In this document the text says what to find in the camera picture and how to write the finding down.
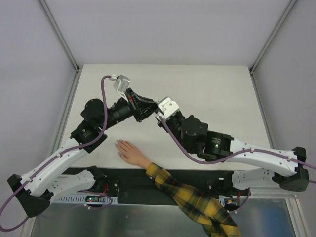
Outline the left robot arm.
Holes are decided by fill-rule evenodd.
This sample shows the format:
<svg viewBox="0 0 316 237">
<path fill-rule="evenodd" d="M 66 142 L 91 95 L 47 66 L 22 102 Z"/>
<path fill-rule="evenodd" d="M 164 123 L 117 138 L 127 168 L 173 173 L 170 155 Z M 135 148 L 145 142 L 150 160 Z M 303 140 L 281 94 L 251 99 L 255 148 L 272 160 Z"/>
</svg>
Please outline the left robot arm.
<svg viewBox="0 0 316 237">
<path fill-rule="evenodd" d="M 65 143 L 39 166 L 22 176 L 11 175 L 7 182 L 27 217 L 42 214 L 55 200 L 71 193 L 105 191 L 107 178 L 96 166 L 84 169 L 63 181 L 57 178 L 72 164 L 92 153 L 106 139 L 105 130 L 129 117 L 142 122 L 158 109 L 158 104 L 136 94 L 131 88 L 110 108 L 100 99 L 89 100 L 81 112 L 83 121 Z"/>
</svg>

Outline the yellow plaid sleeve forearm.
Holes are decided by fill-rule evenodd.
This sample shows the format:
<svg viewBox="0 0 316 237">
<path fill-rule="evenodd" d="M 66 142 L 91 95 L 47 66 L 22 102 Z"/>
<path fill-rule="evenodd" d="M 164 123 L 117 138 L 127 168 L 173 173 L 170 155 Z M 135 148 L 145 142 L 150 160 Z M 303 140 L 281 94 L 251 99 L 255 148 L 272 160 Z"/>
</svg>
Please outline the yellow plaid sleeve forearm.
<svg viewBox="0 0 316 237">
<path fill-rule="evenodd" d="M 209 237 L 241 236 L 240 228 L 230 214 L 208 193 L 176 180 L 155 163 L 151 163 L 146 175 L 177 203 L 187 217 L 201 224 Z"/>
</svg>

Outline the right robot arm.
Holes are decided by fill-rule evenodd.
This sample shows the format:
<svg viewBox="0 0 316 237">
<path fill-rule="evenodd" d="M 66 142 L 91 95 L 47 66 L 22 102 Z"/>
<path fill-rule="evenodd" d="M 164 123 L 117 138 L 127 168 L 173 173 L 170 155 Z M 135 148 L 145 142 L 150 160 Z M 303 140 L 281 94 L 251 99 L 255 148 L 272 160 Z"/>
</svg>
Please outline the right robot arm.
<svg viewBox="0 0 316 237">
<path fill-rule="evenodd" d="M 160 127 L 170 135 L 182 153 L 195 163 L 211 165 L 225 162 L 243 163 L 255 167 L 249 171 L 230 171 L 222 182 L 228 195 L 238 190 L 274 187 L 303 192 L 310 182 L 304 167 L 306 150 L 263 148 L 241 141 L 228 134 L 208 130 L 208 125 L 194 116 L 185 118 L 176 112 L 168 119 L 157 113 Z"/>
</svg>

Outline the mannequin hand with painted nails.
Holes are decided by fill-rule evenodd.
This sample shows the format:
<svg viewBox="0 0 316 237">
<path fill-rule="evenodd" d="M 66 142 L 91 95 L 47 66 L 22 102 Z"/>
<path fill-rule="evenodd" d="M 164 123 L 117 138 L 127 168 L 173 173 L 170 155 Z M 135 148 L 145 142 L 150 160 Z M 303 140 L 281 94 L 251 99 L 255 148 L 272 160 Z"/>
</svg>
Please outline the mannequin hand with painted nails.
<svg viewBox="0 0 316 237">
<path fill-rule="evenodd" d="M 117 140 L 115 144 L 119 156 L 127 163 L 147 170 L 151 161 L 133 144 L 124 140 Z"/>
</svg>

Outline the green circuit board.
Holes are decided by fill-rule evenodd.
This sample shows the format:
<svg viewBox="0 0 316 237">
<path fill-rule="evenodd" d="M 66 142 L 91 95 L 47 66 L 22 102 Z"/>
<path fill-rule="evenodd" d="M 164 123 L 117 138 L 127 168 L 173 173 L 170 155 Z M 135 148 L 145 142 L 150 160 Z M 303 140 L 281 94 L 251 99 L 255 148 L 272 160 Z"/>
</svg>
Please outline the green circuit board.
<svg viewBox="0 0 316 237">
<path fill-rule="evenodd" d="M 85 202 L 88 203 L 105 203 L 106 198 L 102 196 L 86 196 Z"/>
</svg>

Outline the left aluminium frame post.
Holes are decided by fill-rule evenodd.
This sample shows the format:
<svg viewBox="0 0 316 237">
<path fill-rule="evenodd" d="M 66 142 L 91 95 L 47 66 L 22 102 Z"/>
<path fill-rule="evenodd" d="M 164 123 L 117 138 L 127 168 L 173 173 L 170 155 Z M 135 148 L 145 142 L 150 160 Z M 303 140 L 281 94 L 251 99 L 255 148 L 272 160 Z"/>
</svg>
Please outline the left aluminium frame post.
<svg viewBox="0 0 316 237">
<path fill-rule="evenodd" d="M 47 4 L 47 1 L 45 0 L 38 0 L 38 4 L 41 7 L 44 15 L 46 16 L 48 23 L 50 24 L 56 38 L 57 41 L 59 42 L 59 44 L 61 45 L 68 61 L 70 62 L 72 68 L 77 72 L 79 71 L 80 67 L 78 65 L 78 63 L 76 62 L 75 57 L 73 56 L 64 36 L 63 33 L 60 30 L 60 27 L 57 23 L 57 21 L 55 20 L 55 17 L 52 14 L 52 11 L 49 7 L 49 5 Z"/>
</svg>

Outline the aluminium frame post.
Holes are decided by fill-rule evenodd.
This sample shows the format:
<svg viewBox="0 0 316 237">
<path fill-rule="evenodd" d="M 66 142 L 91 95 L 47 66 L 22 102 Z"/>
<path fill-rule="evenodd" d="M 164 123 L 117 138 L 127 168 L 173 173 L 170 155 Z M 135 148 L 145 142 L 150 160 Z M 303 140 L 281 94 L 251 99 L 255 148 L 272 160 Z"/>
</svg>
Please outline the aluminium frame post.
<svg viewBox="0 0 316 237">
<path fill-rule="evenodd" d="M 60 30 L 60 27 L 57 23 L 57 21 L 55 20 L 55 17 L 52 14 L 52 11 L 49 7 L 49 5 L 47 4 L 47 1 L 45 0 L 38 0 L 38 4 L 41 7 L 44 15 L 46 16 L 48 23 L 50 24 L 56 38 L 57 41 L 59 42 L 59 44 L 61 45 L 68 61 L 70 62 L 72 68 L 77 72 L 79 71 L 80 67 L 78 65 L 78 63 L 76 62 L 75 57 L 73 56 L 64 36 L 63 33 Z"/>
<path fill-rule="evenodd" d="M 294 7 L 297 5 L 298 0 L 290 0 L 283 12 L 281 13 L 280 17 L 278 18 L 276 24 L 274 25 L 272 31 L 270 32 L 269 36 L 267 37 L 264 45 L 262 46 L 259 54 L 257 55 L 256 59 L 254 60 L 253 64 L 249 68 L 250 74 L 254 74 L 256 69 L 258 68 L 259 64 L 263 60 L 265 54 L 267 53 L 268 49 L 271 47 L 272 43 L 274 42 L 275 38 L 277 37 L 279 31 L 283 27 L 284 23 L 286 22 L 287 18 L 293 11 Z"/>
</svg>

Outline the right aluminium frame post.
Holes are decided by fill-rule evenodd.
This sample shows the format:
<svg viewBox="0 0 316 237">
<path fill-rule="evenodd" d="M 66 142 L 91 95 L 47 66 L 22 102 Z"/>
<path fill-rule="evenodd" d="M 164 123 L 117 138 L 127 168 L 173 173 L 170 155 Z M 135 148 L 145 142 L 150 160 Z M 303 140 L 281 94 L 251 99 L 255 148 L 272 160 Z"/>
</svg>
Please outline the right aluminium frame post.
<svg viewBox="0 0 316 237">
<path fill-rule="evenodd" d="M 268 49 L 271 47 L 272 43 L 274 42 L 275 38 L 277 37 L 279 31 L 283 27 L 284 23 L 286 22 L 287 18 L 293 11 L 294 7 L 297 5 L 298 0 L 290 0 L 283 12 L 281 13 L 280 17 L 278 18 L 276 24 L 274 25 L 272 31 L 270 32 L 269 36 L 267 37 L 264 45 L 262 46 L 259 54 L 257 55 L 256 59 L 254 60 L 253 64 L 249 68 L 250 74 L 254 74 L 256 69 L 258 68 L 259 64 L 263 60 L 265 54 L 267 53 Z"/>
</svg>

